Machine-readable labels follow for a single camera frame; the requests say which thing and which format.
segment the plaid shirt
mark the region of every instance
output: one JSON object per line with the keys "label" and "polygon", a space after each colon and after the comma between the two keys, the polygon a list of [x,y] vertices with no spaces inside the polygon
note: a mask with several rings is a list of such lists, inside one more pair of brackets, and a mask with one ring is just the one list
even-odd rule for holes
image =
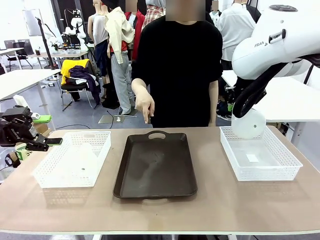
{"label": "plaid shirt", "polygon": [[152,21],[162,17],[165,12],[165,8],[160,6],[148,5],[146,8],[147,10],[146,10],[144,23],[142,25],[142,29],[144,29],[145,26],[147,26]]}

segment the beige jacket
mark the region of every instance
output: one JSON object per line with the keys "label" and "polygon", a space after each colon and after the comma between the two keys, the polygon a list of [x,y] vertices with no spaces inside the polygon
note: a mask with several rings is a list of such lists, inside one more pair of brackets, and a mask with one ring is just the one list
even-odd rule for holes
{"label": "beige jacket", "polygon": [[116,60],[118,64],[122,64],[121,43],[122,41],[131,43],[134,40],[135,32],[119,6],[105,16],[104,28],[109,33],[109,43],[113,48]]}

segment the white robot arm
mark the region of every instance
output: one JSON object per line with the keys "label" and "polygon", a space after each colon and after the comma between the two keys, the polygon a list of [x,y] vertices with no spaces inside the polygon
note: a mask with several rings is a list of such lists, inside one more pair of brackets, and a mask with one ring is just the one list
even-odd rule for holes
{"label": "white robot arm", "polygon": [[251,108],[272,78],[302,74],[311,63],[320,66],[319,15],[302,14],[291,6],[270,6],[252,37],[235,49],[234,72],[242,79],[253,80],[232,111],[232,129],[239,137],[254,138],[264,130],[264,116]]}
{"label": "white robot arm", "polygon": [[88,48],[85,44],[85,38],[87,35],[85,33],[83,20],[81,18],[81,12],[80,12],[80,10],[76,9],[73,11],[72,14],[74,15],[74,17],[71,20],[71,26],[73,28],[71,29],[69,26],[67,26],[65,28],[64,33],[67,35],[76,35],[76,37],[80,41],[81,50],[87,51]]}

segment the black baking tray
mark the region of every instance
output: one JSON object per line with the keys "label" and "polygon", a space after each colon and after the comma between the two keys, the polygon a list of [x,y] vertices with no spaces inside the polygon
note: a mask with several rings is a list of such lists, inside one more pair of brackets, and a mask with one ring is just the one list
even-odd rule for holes
{"label": "black baking tray", "polygon": [[[165,138],[150,139],[153,134]],[[167,199],[191,196],[197,190],[185,133],[156,130],[128,136],[113,189],[115,197]]]}

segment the white container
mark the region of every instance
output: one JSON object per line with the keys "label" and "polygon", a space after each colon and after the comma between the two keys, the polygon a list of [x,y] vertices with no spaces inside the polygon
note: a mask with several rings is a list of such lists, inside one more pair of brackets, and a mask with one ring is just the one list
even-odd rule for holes
{"label": "white container", "polygon": [[110,131],[68,132],[33,172],[40,187],[93,187],[111,147]]}
{"label": "white container", "polygon": [[238,138],[230,126],[220,131],[238,181],[292,181],[303,166],[268,127],[250,140]]}

